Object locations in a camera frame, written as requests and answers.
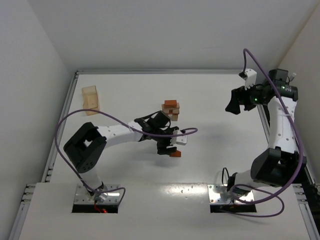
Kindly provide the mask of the clear plastic block box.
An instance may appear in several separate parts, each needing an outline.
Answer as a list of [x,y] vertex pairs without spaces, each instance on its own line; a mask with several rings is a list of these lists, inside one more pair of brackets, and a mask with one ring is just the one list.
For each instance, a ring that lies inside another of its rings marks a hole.
[[88,109],[91,111],[86,111],[87,116],[95,115],[97,112],[92,110],[100,110],[99,95],[95,85],[83,87],[81,89],[83,97],[83,109]]

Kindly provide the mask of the long light wood block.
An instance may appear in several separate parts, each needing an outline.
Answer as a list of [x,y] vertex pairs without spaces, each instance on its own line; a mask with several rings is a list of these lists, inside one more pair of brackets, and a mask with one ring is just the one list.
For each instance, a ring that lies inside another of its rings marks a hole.
[[162,111],[173,113],[174,111],[178,111],[180,109],[180,104],[177,103],[176,106],[167,106],[165,104],[162,104],[161,107],[162,107]]

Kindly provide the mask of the orange arch wood block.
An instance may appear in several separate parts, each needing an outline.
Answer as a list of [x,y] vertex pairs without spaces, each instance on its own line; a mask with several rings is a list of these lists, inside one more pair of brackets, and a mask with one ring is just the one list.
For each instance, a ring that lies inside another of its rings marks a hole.
[[166,109],[168,108],[176,108],[178,105],[178,102],[176,100],[165,100],[164,101],[164,107]]

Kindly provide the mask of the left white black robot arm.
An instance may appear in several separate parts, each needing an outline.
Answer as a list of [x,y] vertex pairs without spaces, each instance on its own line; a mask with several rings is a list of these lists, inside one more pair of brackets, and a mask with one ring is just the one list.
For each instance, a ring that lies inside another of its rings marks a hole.
[[163,111],[148,117],[139,117],[128,123],[112,126],[95,126],[92,122],[84,123],[63,147],[92,195],[94,191],[102,191],[104,183],[97,174],[96,164],[106,148],[129,142],[156,141],[158,155],[172,155],[177,151],[174,147],[175,135],[180,132],[177,126],[171,126],[171,119]]

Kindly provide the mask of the red-brown wedge block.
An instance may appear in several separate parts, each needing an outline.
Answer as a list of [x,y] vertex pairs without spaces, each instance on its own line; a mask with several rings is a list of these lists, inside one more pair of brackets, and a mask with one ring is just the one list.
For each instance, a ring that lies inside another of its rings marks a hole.
[[182,153],[181,153],[181,151],[179,151],[179,150],[173,152],[173,153],[170,155],[170,157],[172,157],[172,158],[180,158],[181,156],[182,156]]

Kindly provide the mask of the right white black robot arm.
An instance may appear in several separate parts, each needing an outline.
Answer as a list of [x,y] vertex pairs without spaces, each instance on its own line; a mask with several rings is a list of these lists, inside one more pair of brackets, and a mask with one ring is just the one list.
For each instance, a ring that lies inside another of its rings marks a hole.
[[291,126],[299,95],[298,88],[286,81],[288,71],[270,70],[271,82],[265,80],[263,83],[256,83],[257,73],[249,68],[239,76],[245,84],[231,91],[226,112],[238,115],[240,106],[244,106],[245,111],[263,106],[268,124],[267,149],[253,160],[249,170],[234,173],[227,182],[227,191],[246,196],[251,189],[285,186],[290,179],[296,179],[298,163],[305,167],[307,159],[300,156],[298,140]]

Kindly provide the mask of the light tan wood block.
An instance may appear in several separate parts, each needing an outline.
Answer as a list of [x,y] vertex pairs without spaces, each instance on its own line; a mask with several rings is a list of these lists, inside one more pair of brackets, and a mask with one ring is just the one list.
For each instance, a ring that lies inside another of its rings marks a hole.
[[173,115],[171,116],[171,120],[174,121],[174,122],[176,122],[176,121],[178,120],[178,117],[179,117],[178,114],[173,114]]

